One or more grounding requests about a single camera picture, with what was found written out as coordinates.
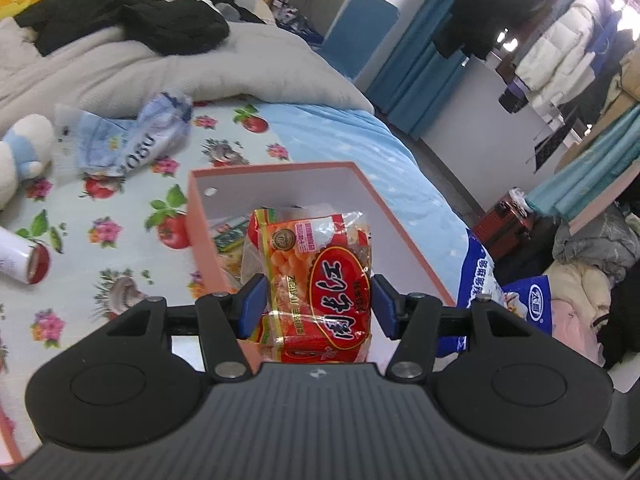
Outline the red orange snack packet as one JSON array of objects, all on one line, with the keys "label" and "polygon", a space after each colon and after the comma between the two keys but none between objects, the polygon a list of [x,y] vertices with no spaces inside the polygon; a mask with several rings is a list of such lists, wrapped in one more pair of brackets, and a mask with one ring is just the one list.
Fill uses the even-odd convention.
[{"label": "red orange snack packet", "polygon": [[366,214],[326,205],[250,215],[241,282],[268,278],[250,339],[266,361],[360,363],[371,342],[371,228]]}]

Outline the blue white snack bag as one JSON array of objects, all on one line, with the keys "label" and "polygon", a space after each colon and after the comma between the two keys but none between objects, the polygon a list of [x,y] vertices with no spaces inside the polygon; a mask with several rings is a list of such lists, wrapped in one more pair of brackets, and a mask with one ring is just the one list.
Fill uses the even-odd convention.
[{"label": "blue white snack bag", "polygon": [[466,234],[468,250],[462,262],[456,307],[469,309],[477,296],[488,296],[531,326],[551,335],[553,314],[548,278],[539,275],[499,285],[494,260],[471,231]]}]

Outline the floral bed sheet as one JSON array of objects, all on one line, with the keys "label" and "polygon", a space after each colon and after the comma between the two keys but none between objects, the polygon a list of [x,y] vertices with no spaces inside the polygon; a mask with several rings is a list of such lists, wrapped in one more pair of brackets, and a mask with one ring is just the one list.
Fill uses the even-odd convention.
[{"label": "floral bed sheet", "polygon": [[439,277],[459,288],[469,235],[413,154],[362,110],[243,100],[197,107],[188,140],[126,179],[45,177],[17,193],[6,229],[47,249],[35,285],[1,281],[1,407],[21,456],[39,443],[24,404],[40,365],[157,294],[188,304],[204,290],[186,236],[193,170],[350,160],[373,184]]}]

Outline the red suitcase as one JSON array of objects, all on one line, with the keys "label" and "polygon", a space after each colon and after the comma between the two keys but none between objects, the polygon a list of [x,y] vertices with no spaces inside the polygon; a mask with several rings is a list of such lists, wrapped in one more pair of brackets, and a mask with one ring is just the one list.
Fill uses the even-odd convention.
[{"label": "red suitcase", "polygon": [[520,188],[511,188],[473,228],[495,262],[513,252],[533,231],[535,213]]}]

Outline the white spray can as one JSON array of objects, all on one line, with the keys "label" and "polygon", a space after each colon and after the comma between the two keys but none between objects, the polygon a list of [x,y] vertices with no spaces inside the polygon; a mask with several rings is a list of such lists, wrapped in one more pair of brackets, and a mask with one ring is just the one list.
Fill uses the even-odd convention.
[{"label": "white spray can", "polygon": [[0,232],[1,273],[26,285],[40,283],[50,268],[50,255],[43,244],[31,242],[5,228]]}]

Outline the light blue plastic bag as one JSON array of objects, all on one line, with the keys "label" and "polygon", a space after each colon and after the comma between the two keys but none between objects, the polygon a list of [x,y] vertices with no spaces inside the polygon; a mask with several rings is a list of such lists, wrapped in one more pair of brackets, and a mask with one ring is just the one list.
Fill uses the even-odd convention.
[{"label": "light blue plastic bag", "polygon": [[91,177],[123,177],[126,171],[119,163],[134,119],[110,119],[58,104],[54,110],[56,144],[53,150],[53,172],[63,181],[82,174]]}]

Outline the crumpled blue white bag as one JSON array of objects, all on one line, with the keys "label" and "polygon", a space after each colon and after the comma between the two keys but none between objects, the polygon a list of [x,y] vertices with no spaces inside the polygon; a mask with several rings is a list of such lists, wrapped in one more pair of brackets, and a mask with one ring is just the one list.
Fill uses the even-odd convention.
[{"label": "crumpled blue white bag", "polygon": [[128,131],[116,162],[116,176],[126,176],[180,148],[189,136],[192,113],[190,96],[182,92],[157,93]]}]

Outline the white blue plush toy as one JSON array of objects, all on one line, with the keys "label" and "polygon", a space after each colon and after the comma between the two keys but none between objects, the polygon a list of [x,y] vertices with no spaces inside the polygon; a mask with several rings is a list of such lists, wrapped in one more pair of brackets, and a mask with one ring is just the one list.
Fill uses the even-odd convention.
[{"label": "white blue plush toy", "polygon": [[31,114],[21,118],[1,140],[1,209],[24,181],[39,178],[50,164],[55,141],[48,118]]}]

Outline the blue curtain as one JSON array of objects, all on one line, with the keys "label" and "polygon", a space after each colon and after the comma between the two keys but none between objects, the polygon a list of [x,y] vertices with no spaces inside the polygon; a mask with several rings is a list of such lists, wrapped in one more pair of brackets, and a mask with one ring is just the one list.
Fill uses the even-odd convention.
[{"label": "blue curtain", "polygon": [[419,139],[431,127],[459,84],[468,58],[444,58],[433,38],[449,18],[454,0],[425,0],[390,57],[367,88],[366,97],[396,129]]}]

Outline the grey quilt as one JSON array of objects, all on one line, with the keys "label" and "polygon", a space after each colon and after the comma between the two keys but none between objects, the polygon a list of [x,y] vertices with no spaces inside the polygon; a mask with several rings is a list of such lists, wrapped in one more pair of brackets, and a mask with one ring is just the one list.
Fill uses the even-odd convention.
[{"label": "grey quilt", "polygon": [[107,118],[134,117],[162,91],[195,101],[245,94],[269,103],[373,110],[364,95],[299,37],[270,25],[233,23],[213,51],[160,56],[118,27],[41,55],[14,18],[1,22],[1,127],[58,104]]}]

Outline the hanging clothes rack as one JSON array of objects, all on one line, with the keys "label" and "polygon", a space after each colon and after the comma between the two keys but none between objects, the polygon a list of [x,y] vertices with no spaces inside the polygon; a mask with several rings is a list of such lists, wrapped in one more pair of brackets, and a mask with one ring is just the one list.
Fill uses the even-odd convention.
[{"label": "hanging clothes rack", "polygon": [[501,106],[539,114],[577,98],[596,79],[620,33],[616,0],[452,0],[433,44],[443,58],[484,60],[505,34]]}]

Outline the black clothes pile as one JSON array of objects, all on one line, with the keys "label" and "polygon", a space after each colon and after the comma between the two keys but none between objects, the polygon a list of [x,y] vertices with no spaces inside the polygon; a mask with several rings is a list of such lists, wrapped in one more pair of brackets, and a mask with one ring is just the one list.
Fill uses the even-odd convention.
[{"label": "black clothes pile", "polygon": [[235,0],[40,0],[14,20],[43,56],[110,27],[163,56],[201,54],[226,40],[230,23],[264,22]]}]

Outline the blue chair back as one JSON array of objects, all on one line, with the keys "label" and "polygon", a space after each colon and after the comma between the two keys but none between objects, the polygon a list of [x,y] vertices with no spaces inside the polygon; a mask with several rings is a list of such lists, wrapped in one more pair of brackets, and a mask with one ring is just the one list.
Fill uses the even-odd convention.
[{"label": "blue chair back", "polygon": [[317,53],[342,76],[355,80],[398,16],[396,6],[386,0],[349,0]]}]

